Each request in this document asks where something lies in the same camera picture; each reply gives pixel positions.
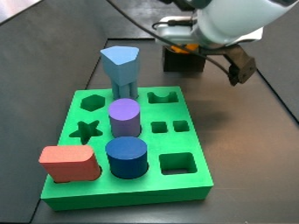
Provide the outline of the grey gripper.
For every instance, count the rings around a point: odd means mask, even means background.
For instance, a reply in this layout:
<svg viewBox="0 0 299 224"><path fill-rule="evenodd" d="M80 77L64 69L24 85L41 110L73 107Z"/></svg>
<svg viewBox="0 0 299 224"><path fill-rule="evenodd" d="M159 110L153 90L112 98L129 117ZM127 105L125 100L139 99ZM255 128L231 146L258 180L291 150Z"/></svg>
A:
<svg viewBox="0 0 299 224"><path fill-rule="evenodd" d="M199 40L193 34L197 28L197 19L192 16L163 17L153 24L156 40L163 45L197 44ZM244 84L254 72L258 70L255 59L247 55L240 45L232 45L220 49L200 49L205 55L221 55L229 63L228 81L232 86Z"/></svg>

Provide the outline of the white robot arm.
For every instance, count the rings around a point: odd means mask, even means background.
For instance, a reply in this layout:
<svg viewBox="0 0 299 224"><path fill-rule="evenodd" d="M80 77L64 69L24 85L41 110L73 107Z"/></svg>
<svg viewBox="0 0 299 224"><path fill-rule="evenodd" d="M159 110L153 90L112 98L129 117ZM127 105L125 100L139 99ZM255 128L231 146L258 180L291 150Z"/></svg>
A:
<svg viewBox="0 0 299 224"><path fill-rule="evenodd" d="M231 63L229 83L248 80L256 71L255 59L240 44L258 41L263 28L299 4L299 0L159 0L175 4L188 17L164 17L153 26L164 45L195 44L203 54L221 54Z"/></svg>

